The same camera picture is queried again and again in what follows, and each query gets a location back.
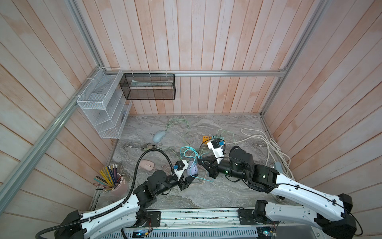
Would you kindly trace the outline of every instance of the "computer mouse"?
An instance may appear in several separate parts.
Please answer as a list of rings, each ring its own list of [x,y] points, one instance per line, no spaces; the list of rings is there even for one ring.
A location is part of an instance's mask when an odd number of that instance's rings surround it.
[[[163,137],[166,135],[166,131],[160,130],[154,134],[154,137],[152,138],[152,141],[154,143],[159,143]]]
[[[139,167],[151,171],[154,168],[154,163],[148,160],[141,160]]]
[[[197,166],[191,160],[188,162],[188,167],[187,167],[186,173],[187,173],[187,176],[197,174]]]

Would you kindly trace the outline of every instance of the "orange power strip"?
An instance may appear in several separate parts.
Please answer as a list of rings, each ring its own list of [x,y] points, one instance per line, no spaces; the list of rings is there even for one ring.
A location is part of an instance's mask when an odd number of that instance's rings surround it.
[[[202,142],[204,142],[206,140],[210,140],[210,139],[211,139],[211,136],[203,136]]]

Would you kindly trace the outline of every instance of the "wooden wall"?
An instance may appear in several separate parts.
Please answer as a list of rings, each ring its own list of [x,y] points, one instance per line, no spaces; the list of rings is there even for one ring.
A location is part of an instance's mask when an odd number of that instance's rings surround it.
[[[0,1],[1,184],[95,66],[64,1]],[[76,111],[0,216],[1,238],[34,238],[88,210],[111,147]]]
[[[382,1],[333,1],[265,114],[296,180],[382,228]]]
[[[77,0],[105,66],[123,70],[284,68],[318,0]],[[182,77],[176,100],[132,114],[260,112],[275,77]]]

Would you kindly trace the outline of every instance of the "black mesh basket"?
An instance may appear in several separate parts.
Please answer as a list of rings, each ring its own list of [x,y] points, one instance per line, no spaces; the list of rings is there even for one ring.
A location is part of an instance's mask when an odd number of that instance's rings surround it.
[[[120,86],[126,99],[175,99],[174,74],[125,73]]]

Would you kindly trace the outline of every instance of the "gray marble surface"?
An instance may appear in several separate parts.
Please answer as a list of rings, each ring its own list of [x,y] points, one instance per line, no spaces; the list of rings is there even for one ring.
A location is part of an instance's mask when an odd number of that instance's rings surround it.
[[[235,140],[239,141],[247,138],[242,135],[240,129],[252,128],[264,131],[260,117],[258,115],[185,115],[185,116],[136,116],[129,117],[123,129],[122,136],[118,141],[114,152],[112,163],[118,164],[119,172],[125,174],[125,179],[131,185],[131,178],[134,173],[135,165],[143,153],[141,146],[153,143],[152,137],[158,130],[165,130],[167,122],[172,118],[186,119],[190,125],[190,132],[185,136],[185,140],[194,148],[199,148],[204,135],[216,135],[219,129],[229,130],[235,134]],[[173,164],[178,160],[177,156],[170,149],[171,147],[179,156],[180,147],[184,146],[182,136],[187,131],[186,123],[174,124],[158,146],[163,149]],[[223,133],[226,142],[233,142],[231,133]],[[238,145],[248,153],[253,155],[253,160],[257,164],[265,164],[267,159],[267,147],[260,139],[249,139]],[[226,146],[228,155],[233,144]],[[154,170],[138,170],[135,187],[142,184],[155,170],[164,170],[170,173],[167,160],[158,152],[151,152],[144,156],[155,164]],[[200,177],[206,175],[206,170],[198,166]],[[111,195],[101,194],[98,199],[97,208],[104,207],[120,198]],[[164,196],[157,196],[157,202],[149,208],[215,208],[215,207],[248,207],[255,206],[257,200],[268,200],[276,202],[271,194],[256,192],[248,188],[242,181],[237,183],[228,181],[224,175],[220,174],[213,182],[195,179],[193,184],[186,190],[180,191],[174,187],[171,192]]]

